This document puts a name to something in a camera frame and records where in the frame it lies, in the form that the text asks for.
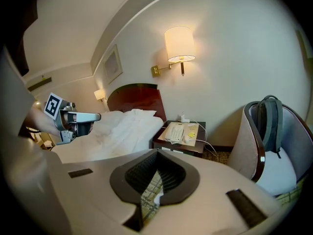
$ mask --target picture frame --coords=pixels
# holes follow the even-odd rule
[[[114,47],[110,50],[108,57],[103,61],[103,69],[106,74],[108,84],[123,73],[117,45],[114,45]]]

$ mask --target white bed sheet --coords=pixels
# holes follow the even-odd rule
[[[110,112],[110,117],[95,123],[89,135],[58,145],[52,151],[64,164],[123,156],[148,149],[149,140],[163,125],[162,119],[149,116],[146,111],[134,109],[117,113]]]

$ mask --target ceiling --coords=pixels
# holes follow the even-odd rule
[[[38,0],[38,19],[24,34],[25,80],[89,63],[104,29],[126,1]]]

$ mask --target white telephone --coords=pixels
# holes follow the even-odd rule
[[[165,134],[165,141],[171,144],[179,143],[184,135],[184,126],[181,123],[172,124]]]

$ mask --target nightstand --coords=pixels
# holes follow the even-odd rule
[[[195,146],[189,146],[189,145],[184,145],[184,144],[171,144],[170,142],[166,142],[166,141],[158,139],[160,135],[165,131],[165,128],[167,128],[171,122],[177,122],[177,121],[172,121],[172,120],[166,121],[163,127],[154,135],[154,137],[152,138],[152,149],[154,148],[161,149],[162,147],[164,147],[170,150],[180,151],[191,156],[202,158],[204,142],[196,141]],[[198,123],[205,128],[205,122],[198,122]],[[197,139],[206,141],[205,130],[201,126],[199,126],[198,128]]]

